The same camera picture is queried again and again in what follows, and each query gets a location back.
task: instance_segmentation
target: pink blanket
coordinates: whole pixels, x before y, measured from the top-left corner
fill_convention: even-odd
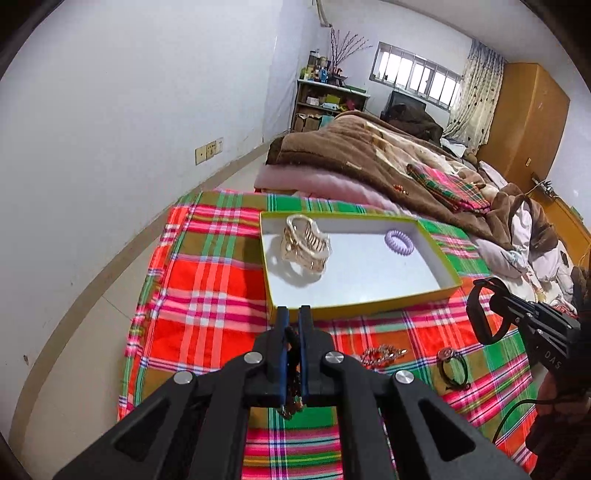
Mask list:
[[[413,214],[385,195],[357,180],[321,168],[291,165],[263,165],[254,187],[267,190],[297,190],[305,196],[359,203],[390,210],[400,215]]]

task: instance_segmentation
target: ceiling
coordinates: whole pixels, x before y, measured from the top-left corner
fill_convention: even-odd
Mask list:
[[[476,38],[508,61],[534,61],[547,70],[564,64],[560,43],[519,0],[383,0],[410,8]]]

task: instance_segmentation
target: wooden wardrobe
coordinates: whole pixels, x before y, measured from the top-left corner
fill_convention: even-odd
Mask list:
[[[488,143],[476,157],[523,192],[545,180],[554,162],[569,97],[537,63],[507,63]]]

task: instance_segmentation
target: plaid bedsheet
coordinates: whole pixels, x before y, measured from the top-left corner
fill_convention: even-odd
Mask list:
[[[486,213],[491,209],[491,204],[480,190],[460,177],[426,165],[410,163],[407,165],[407,172],[452,212]]]
[[[265,210],[383,213],[348,203],[273,194],[205,192],[181,198],[170,210],[132,321],[119,418],[174,372],[217,370],[249,351],[255,337],[268,328],[259,241],[259,213]],[[472,280],[487,275],[487,267],[461,230],[421,222],[462,277],[462,288],[449,300],[317,322],[317,326],[330,332],[344,353],[360,355],[382,343],[407,349],[396,366],[383,371],[411,370],[492,438],[516,401],[535,398],[525,349],[516,330],[495,345],[477,342],[466,317],[466,299]],[[490,311],[487,314],[491,322],[499,321]],[[446,390],[436,365],[436,354],[444,346],[464,354],[469,390]],[[461,371],[454,373],[461,378]],[[534,417],[532,407],[518,408],[499,439],[499,448],[527,471],[535,465],[535,456],[524,445]],[[242,476],[342,478],[334,409],[307,408],[285,421],[274,410],[253,408]]]

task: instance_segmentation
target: wall socket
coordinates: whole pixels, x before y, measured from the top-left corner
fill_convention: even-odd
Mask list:
[[[207,160],[207,145],[195,149],[195,165]]]
[[[211,157],[213,157],[216,154],[216,143],[214,141],[209,142],[205,148],[206,148],[206,160],[209,160]]]
[[[223,137],[195,149],[195,165],[209,160],[223,150]]]

